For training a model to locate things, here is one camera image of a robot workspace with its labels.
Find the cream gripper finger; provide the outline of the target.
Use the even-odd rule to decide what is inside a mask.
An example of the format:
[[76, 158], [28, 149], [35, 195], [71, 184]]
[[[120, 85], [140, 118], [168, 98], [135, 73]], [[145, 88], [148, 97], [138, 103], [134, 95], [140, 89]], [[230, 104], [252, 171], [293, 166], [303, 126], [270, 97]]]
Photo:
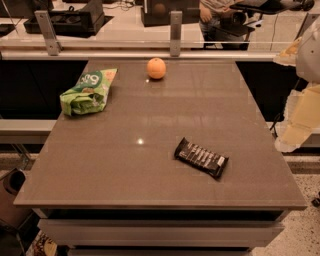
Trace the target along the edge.
[[287, 98], [284, 121], [275, 147], [280, 152], [293, 152], [319, 127], [320, 85], [308, 84], [302, 91], [292, 90]]
[[301, 37], [294, 40], [286, 49], [282, 50], [273, 58], [273, 62], [283, 66], [295, 66], [301, 40]]

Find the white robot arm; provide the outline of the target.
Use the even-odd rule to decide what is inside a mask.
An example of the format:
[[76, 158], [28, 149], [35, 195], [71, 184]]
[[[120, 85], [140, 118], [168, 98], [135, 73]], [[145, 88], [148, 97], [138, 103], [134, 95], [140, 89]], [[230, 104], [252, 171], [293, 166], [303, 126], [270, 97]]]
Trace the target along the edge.
[[284, 121], [275, 140], [280, 152], [293, 152], [320, 127], [320, 21], [311, 25], [273, 61], [293, 66], [299, 78], [307, 82], [301, 92], [292, 89], [284, 108]]

